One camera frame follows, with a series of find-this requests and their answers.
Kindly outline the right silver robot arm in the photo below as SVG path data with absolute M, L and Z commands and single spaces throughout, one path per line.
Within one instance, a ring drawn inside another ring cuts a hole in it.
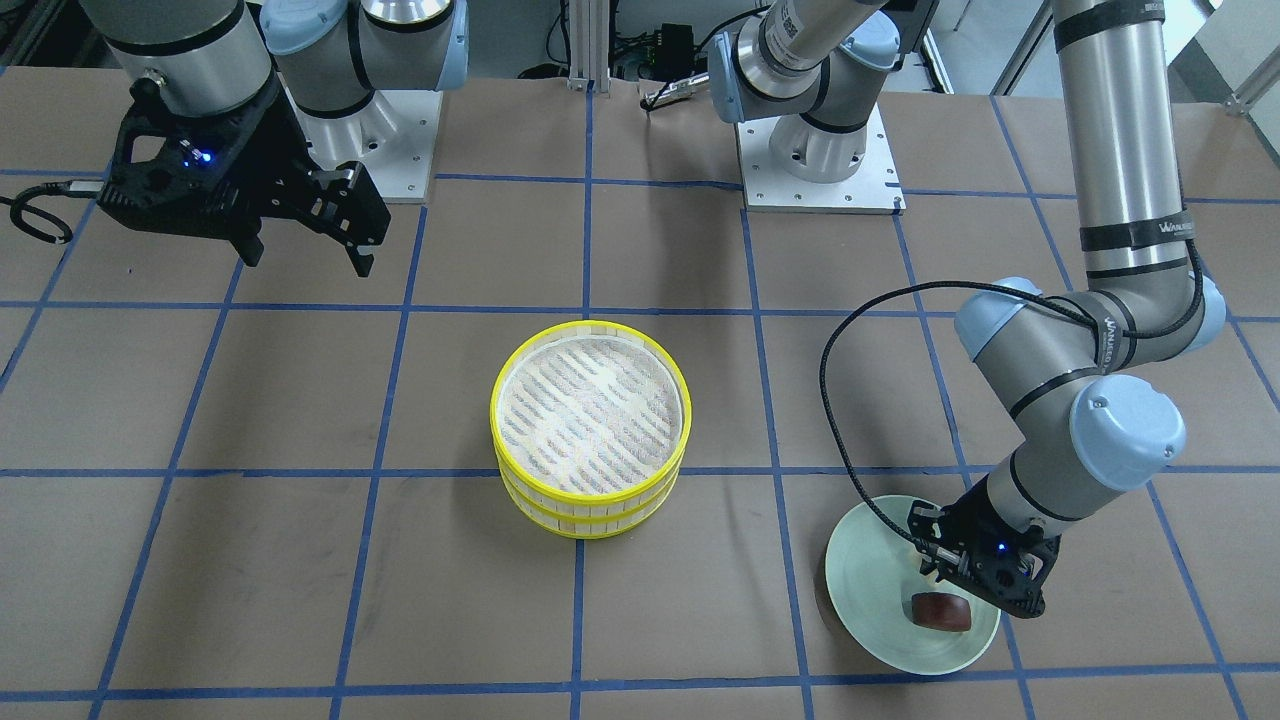
M 268 218 L 297 222 L 370 274 L 387 204 L 420 199 L 419 120 L 393 94 L 461 87 L 466 1 L 86 1 L 131 78 L 95 201 L 125 228 L 227 241 L 247 266 Z

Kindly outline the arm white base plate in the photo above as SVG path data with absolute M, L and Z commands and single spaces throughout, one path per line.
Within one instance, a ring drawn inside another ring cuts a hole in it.
M 735 129 L 749 211 L 890 215 L 908 208 L 879 106 L 847 135 L 799 115 Z
M 442 118 L 443 92 L 374 91 L 344 117 L 321 118 L 296 108 L 311 158 L 324 169 L 358 161 L 385 202 L 424 204 Z

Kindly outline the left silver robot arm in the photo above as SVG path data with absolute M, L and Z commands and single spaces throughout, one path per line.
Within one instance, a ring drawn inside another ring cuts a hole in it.
M 887 1 L 774 1 L 719 33 L 710 87 L 719 118 L 780 118 L 786 141 L 854 147 L 892 60 L 852 36 Z M 1183 452 L 1174 401 L 1123 374 L 1212 342 L 1226 304 L 1204 274 L 1181 187 L 1162 24 L 1164 1 L 1050 1 L 1087 290 L 1042 295 L 1029 281 L 937 281 L 890 291 L 837 325 L 820 355 L 820 401 L 865 506 L 936 574 L 1023 619 L 1044 611 L 1060 538 L 1149 483 Z M 948 506 L 915 501 L 890 519 L 852 469 L 829 401 L 827 366 L 845 329 L 872 307 L 927 290 L 973 288 L 955 332 L 1023 442 Z

